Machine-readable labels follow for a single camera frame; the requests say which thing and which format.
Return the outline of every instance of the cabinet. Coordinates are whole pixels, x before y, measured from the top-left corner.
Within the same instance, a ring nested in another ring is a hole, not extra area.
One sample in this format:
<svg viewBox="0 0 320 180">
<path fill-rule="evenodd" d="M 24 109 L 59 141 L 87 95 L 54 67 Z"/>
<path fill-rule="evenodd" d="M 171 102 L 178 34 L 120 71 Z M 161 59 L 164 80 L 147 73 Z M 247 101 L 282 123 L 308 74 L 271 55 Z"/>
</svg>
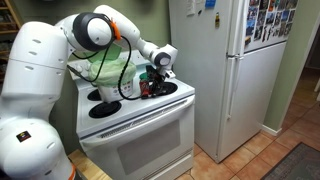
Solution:
<svg viewBox="0 0 320 180">
<path fill-rule="evenodd" d="M 0 0 L 0 84 L 3 83 L 6 65 L 13 40 L 21 27 L 11 0 Z"/>
</svg>

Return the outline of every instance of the stove control panel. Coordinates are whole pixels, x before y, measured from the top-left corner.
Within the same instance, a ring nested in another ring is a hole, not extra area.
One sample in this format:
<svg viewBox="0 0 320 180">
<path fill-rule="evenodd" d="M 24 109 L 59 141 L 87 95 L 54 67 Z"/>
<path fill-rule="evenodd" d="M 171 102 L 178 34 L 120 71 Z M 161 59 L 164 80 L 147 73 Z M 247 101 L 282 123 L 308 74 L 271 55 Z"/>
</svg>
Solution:
<svg viewBox="0 0 320 180">
<path fill-rule="evenodd" d="M 128 58 L 128 55 L 129 55 L 128 51 L 121 52 L 119 55 L 119 59 L 126 60 Z M 150 64 L 150 61 L 142 57 L 138 50 L 132 51 L 131 62 L 133 62 L 136 66 L 143 65 L 143 64 Z M 83 60 L 83 59 L 74 60 L 74 61 L 68 62 L 68 65 L 76 69 L 78 72 L 80 72 L 82 76 L 88 77 L 89 69 L 91 65 L 91 63 L 88 60 Z M 74 75 L 72 72 L 70 73 L 73 80 L 79 79 L 78 76 Z"/>
</svg>

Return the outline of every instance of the black cable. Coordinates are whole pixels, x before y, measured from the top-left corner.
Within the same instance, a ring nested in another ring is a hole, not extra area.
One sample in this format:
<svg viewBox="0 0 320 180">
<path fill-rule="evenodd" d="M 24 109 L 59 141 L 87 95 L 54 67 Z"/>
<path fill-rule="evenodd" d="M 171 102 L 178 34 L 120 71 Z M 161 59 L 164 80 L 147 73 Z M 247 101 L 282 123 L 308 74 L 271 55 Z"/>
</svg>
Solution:
<svg viewBox="0 0 320 180">
<path fill-rule="evenodd" d="M 99 52 L 95 52 L 95 53 L 93 53 L 92 55 L 90 55 L 88 57 L 80 57 L 80 56 L 76 55 L 76 53 L 72 53 L 72 55 L 74 55 L 78 59 L 89 59 L 89 58 L 92 58 L 93 56 L 97 55 L 98 53 Z"/>
<path fill-rule="evenodd" d="M 124 37 L 124 36 L 121 36 L 124 40 L 127 41 L 128 43 L 128 46 L 129 46 L 129 55 L 128 55 L 128 59 L 127 59 L 127 62 L 126 64 L 123 66 L 123 69 L 122 69 L 122 72 L 120 74 L 120 78 L 119 78 L 119 82 L 118 82 L 118 91 L 119 91 L 119 94 L 121 95 L 121 97 L 123 99 L 126 99 L 126 100 L 130 100 L 130 101 L 133 101 L 133 100 L 137 100 L 137 99 L 140 99 L 141 98 L 141 95 L 140 96 L 137 96 L 137 97 L 134 97 L 134 98 L 129 98 L 129 97 L 126 97 L 122 91 L 121 91 L 121 81 L 122 81 L 122 78 L 123 78 L 123 75 L 124 75 L 124 72 L 126 71 L 127 67 L 128 67 L 128 64 L 129 64 L 129 61 L 131 59 L 131 44 L 129 42 L 129 40 Z"/>
<path fill-rule="evenodd" d="M 96 76 L 93 80 L 90 80 L 90 79 L 87 79 L 87 78 L 83 77 L 81 73 L 79 73 L 77 70 L 75 70 L 73 67 L 71 67 L 71 66 L 69 66 L 69 65 L 67 65 L 68 69 L 69 69 L 71 72 L 73 72 L 76 76 L 80 77 L 81 79 L 83 79 L 83 80 L 85 80 L 85 81 L 87 81 L 87 82 L 92 83 L 92 82 L 96 81 L 96 80 L 98 79 L 99 75 L 100 75 L 100 72 L 101 72 L 103 63 L 104 63 L 104 61 L 105 61 L 105 59 L 106 59 L 106 56 L 107 56 L 107 52 L 108 52 L 108 50 L 109 50 L 109 47 L 110 47 L 110 46 L 107 47 L 107 49 L 106 49 L 106 51 L 105 51 L 105 53 L 104 53 L 104 55 L 103 55 L 103 59 L 102 59 L 102 61 L 101 61 L 101 65 L 100 65 L 100 68 L 99 68 L 99 70 L 98 70 L 97 76 Z"/>
</svg>

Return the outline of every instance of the green wall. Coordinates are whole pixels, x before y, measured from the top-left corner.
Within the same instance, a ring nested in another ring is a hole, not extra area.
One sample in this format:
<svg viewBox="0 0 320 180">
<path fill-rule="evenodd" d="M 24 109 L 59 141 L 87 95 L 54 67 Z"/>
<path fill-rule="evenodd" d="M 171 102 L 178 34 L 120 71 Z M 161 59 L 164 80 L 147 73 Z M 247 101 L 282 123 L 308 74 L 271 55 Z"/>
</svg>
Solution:
<svg viewBox="0 0 320 180">
<path fill-rule="evenodd" d="M 309 39 L 320 12 L 319 0 L 300 0 L 264 124 L 277 131 L 288 109 L 309 52 Z"/>
<path fill-rule="evenodd" d="M 92 12 L 106 4 L 129 18 L 139 28 L 145 40 L 158 46 L 169 42 L 169 8 L 166 0 L 13 0 L 24 22 L 42 21 L 56 24 L 66 16 L 80 12 Z M 61 98 L 56 102 L 50 123 L 58 130 L 67 153 L 79 147 L 75 133 L 77 118 L 77 89 L 69 73 L 66 73 Z"/>
</svg>

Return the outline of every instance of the stove burner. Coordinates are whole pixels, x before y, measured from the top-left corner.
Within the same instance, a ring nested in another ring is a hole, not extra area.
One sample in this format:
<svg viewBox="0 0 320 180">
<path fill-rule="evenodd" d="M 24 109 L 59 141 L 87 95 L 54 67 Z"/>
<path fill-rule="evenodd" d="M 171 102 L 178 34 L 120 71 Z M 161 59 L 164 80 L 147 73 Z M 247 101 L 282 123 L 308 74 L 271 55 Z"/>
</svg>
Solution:
<svg viewBox="0 0 320 180">
<path fill-rule="evenodd" d="M 176 92 L 178 89 L 178 86 L 172 82 L 163 82 L 161 92 L 158 94 L 158 96 L 164 96 L 168 94 L 172 94 Z"/>
<path fill-rule="evenodd" d="M 118 101 L 112 103 L 103 102 L 93 107 L 89 112 L 89 116 L 92 118 L 107 117 L 118 112 L 120 108 L 121 103 Z"/>
<path fill-rule="evenodd" d="M 87 98 L 88 98 L 90 101 L 101 101 L 101 97 L 100 97 L 100 94 L 99 94 L 98 89 L 92 91 L 92 92 L 87 96 Z"/>
</svg>

